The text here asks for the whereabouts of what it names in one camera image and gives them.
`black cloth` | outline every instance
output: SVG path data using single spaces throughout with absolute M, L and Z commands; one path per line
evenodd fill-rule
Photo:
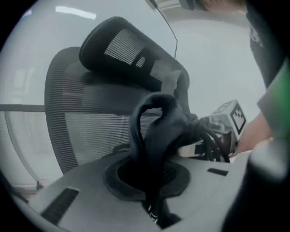
M 251 27 L 251 49 L 268 88 L 285 60 L 285 52 L 263 16 L 249 2 L 247 11 L 246 17 Z

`person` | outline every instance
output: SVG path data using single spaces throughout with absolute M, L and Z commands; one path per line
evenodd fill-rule
M 246 13 L 251 29 L 251 49 L 262 73 L 265 87 L 268 88 L 279 72 L 286 55 L 263 17 L 246 0 L 196 0 L 196 3 L 209 12 L 241 11 Z M 269 139 L 272 136 L 272 131 L 268 124 L 269 122 L 267 122 L 263 111 L 261 111 L 246 126 L 233 156 L 252 150 L 258 143 Z

